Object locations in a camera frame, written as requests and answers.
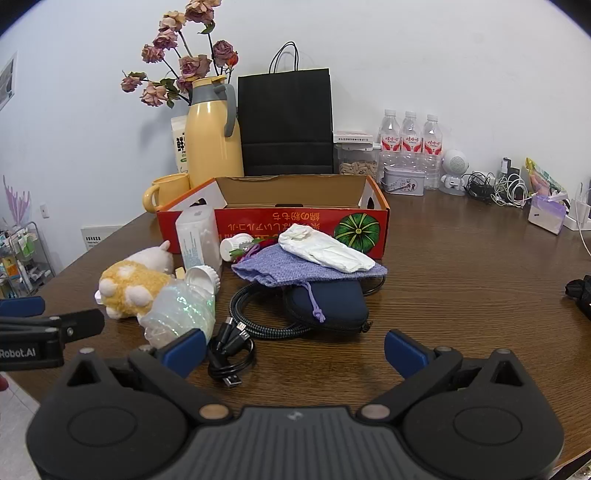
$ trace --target stuffed animal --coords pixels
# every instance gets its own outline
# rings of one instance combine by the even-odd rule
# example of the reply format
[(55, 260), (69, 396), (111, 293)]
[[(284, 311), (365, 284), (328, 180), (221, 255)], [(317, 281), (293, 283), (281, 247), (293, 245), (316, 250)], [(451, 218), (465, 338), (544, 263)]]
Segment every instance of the stuffed animal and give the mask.
[(126, 260), (141, 263), (150, 270), (170, 274), (173, 272), (173, 255), (167, 251), (169, 247), (170, 242), (166, 240), (159, 247), (145, 248), (127, 257)]
[(100, 297), (107, 315), (113, 320), (133, 316), (139, 320), (150, 311), (152, 301), (170, 280), (166, 273), (151, 270), (137, 261), (122, 260), (111, 265), (99, 281)]

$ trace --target white cloth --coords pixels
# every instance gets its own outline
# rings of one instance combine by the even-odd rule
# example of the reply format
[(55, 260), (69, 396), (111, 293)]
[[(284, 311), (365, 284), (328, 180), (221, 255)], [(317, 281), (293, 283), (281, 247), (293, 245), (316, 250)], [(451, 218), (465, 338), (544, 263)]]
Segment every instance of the white cloth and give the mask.
[(279, 244), (286, 252), (343, 273), (368, 271), (375, 265), (367, 255), (308, 225), (294, 223), (279, 235)]

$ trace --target pink rose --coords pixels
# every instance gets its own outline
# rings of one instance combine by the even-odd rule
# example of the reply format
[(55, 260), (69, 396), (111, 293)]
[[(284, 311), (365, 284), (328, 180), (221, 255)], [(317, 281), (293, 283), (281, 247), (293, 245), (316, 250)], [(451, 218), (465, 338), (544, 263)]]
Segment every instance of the pink rose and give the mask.
[(124, 92), (133, 92), (141, 83), (142, 81), (137, 77), (125, 77), (121, 82), (121, 89)]
[(184, 13), (180, 13), (176, 10), (166, 12), (160, 21), (160, 31), (164, 31), (168, 28), (179, 31), (186, 21), (187, 20), (185, 19)]
[(158, 37), (154, 39), (152, 42), (154, 47), (160, 49), (170, 50), (171, 48), (176, 48), (177, 46), (177, 34), (174, 30), (164, 30), (158, 33)]
[(188, 92), (193, 87), (193, 82), (185, 80), (183, 77), (177, 79), (177, 87), (181, 92)]
[(199, 55), (197, 57), (183, 57), (178, 60), (181, 67), (181, 73), (185, 80), (202, 79), (208, 74), (211, 60), (207, 55)]
[(167, 100), (166, 87), (162, 85), (156, 87), (152, 82), (148, 82), (148, 86), (142, 93), (142, 102), (149, 106), (160, 106), (162, 100)]
[(187, 4), (185, 17), (191, 22), (209, 25), (213, 21), (213, 8), (221, 4), (222, 0), (191, 0)]
[(142, 58), (146, 63), (156, 63), (157, 61), (162, 61), (164, 59), (164, 50), (146, 44), (142, 50)]
[(218, 67), (223, 67), (233, 53), (234, 47), (225, 40), (215, 42), (213, 45), (213, 59)]

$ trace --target yellow mug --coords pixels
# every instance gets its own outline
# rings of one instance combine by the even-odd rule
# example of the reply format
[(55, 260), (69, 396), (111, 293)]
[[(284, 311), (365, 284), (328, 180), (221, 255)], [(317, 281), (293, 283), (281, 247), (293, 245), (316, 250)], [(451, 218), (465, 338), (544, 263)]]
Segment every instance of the yellow mug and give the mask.
[(160, 177), (145, 191), (142, 202), (147, 212), (156, 213), (167, 203), (189, 191), (189, 174), (175, 173)]

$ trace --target pumpkin print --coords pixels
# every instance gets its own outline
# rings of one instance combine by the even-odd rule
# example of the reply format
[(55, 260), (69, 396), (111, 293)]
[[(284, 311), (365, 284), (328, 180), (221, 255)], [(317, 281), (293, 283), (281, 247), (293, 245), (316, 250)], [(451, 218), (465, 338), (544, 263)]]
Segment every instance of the pumpkin print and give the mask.
[(354, 213), (341, 218), (335, 238), (360, 252), (367, 253), (378, 243), (379, 222), (367, 213)]

